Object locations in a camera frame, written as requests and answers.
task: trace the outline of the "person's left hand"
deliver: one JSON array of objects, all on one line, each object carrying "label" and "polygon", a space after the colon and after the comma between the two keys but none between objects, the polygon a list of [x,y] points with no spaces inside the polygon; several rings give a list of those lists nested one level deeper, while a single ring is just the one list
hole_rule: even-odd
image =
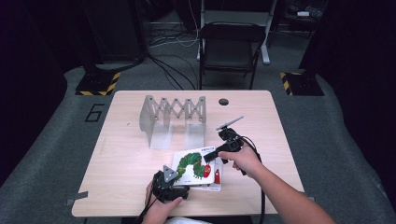
[{"label": "person's left hand", "polygon": [[[148,204],[151,186],[152,186],[152,181],[149,182],[148,186],[146,187],[145,204]],[[159,200],[157,200],[154,194],[151,195],[151,199],[148,205],[152,204],[153,202],[154,204],[150,207],[146,215],[143,217],[143,223],[163,224],[165,220],[168,218],[169,214],[172,212],[172,210],[174,210],[182,201],[183,198],[178,197],[170,203],[162,203]]]}]

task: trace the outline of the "gray carpet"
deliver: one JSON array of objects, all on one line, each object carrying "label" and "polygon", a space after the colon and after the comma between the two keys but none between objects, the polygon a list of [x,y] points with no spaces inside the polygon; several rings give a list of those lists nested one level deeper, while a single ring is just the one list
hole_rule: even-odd
[{"label": "gray carpet", "polygon": [[[396,223],[395,212],[375,171],[344,126],[332,88],[320,77],[318,82],[325,92],[323,97],[288,96],[283,88],[279,73],[299,71],[297,68],[307,43],[301,35],[277,34],[269,49],[271,64],[259,63],[253,89],[273,94],[308,196],[315,197],[337,223]],[[195,80],[190,65],[178,58],[181,57],[198,75],[197,43],[189,48],[180,44],[161,45],[149,51]],[[192,89],[189,82],[173,74],[185,90]],[[64,200],[78,192],[114,93],[76,96],[75,87],[83,75],[82,68],[65,74],[68,90],[63,102],[0,188],[0,223],[84,222],[71,215],[72,207],[65,206]],[[115,91],[173,89],[162,69],[146,59],[121,73]],[[93,104],[104,104],[96,107],[103,110],[103,114],[98,122],[84,122]],[[120,217],[88,218],[87,221],[120,222]],[[264,223],[282,221],[279,216],[271,215],[266,216]]]}]

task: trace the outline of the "hand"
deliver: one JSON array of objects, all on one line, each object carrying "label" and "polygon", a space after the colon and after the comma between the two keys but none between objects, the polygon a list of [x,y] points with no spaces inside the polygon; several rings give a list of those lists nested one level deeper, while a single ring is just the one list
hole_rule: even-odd
[{"label": "hand", "polygon": [[256,171],[263,167],[253,149],[245,144],[237,152],[221,151],[219,152],[219,157],[224,160],[233,161],[233,168],[244,170],[247,176],[251,178],[254,178]]},{"label": "hand", "polygon": [[[148,204],[149,195],[151,192],[152,181],[149,182],[146,187],[146,200],[145,204]],[[155,195],[151,195],[150,202],[148,206],[152,204],[146,215],[143,217],[143,223],[155,224],[161,223],[163,224],[165,220],[168,218],[169,214],[174,210],[181,202],[183,201],[182,197],[178,197],[174,199],[170,203],[162,203],[157,200]]]}]

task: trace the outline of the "chair backrest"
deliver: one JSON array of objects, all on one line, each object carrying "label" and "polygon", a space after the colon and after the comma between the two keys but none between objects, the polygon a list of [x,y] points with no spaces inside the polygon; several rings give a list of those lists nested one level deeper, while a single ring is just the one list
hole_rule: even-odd
[{"label": "chair backrest", "polygon": [[206,24],[200,32],[203,39],[236,40],[262,44],[265,40],[265,27],[254,23],[214,21]]}]

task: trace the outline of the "forearm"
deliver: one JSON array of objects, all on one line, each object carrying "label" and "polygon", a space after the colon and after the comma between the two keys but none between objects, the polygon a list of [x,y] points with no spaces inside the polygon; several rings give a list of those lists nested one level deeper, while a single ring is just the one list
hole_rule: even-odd
[{"label": "forearm", "polygon": [[262,187],[286,223],[334,223],[320,206],[292,188],[266,167],[262,166],[256,170],[253,178]]}]

